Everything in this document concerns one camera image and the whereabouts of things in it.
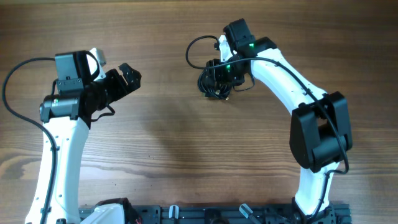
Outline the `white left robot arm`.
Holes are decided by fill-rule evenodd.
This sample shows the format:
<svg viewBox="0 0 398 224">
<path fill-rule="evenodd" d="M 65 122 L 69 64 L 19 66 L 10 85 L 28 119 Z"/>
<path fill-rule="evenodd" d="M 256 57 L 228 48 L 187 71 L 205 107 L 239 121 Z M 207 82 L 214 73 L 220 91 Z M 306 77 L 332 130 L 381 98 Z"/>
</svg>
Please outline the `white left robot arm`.
<svg viewBox="0 0 398 224">
<path fill-rule="evenodd" d="M 142 75 L 127 63 L 104 72 L 95 50 L 57 54 L 57 93 L 40 105 L 43 154 L 26 223 L 80 223 L 78 186 L 81 157 L 92 117 L 141 86 Z"/>
</svg>

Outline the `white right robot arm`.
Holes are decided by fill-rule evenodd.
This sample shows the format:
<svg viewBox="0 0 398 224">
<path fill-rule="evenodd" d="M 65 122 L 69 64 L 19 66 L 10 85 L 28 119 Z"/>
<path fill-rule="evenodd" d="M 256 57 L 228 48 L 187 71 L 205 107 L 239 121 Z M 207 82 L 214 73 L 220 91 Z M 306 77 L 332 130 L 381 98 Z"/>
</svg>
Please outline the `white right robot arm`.
<svg viewBox="0 0 398 224">
<path fill-rule="evenodd" d="M 203 77 L 210 96 L 226 99 L 248 73 L 278 97 L 290 113 L 289 146 L 300 166 L 294 209 L 302 223 L 326 217 L 331 178 L 349 171 L 353 140 L 346 98 L 309 82 L 270 38 L 256 39 L 244 19 L 224 27 L 215 49 L 220 58 L 207 62 Z"/>
</svg>

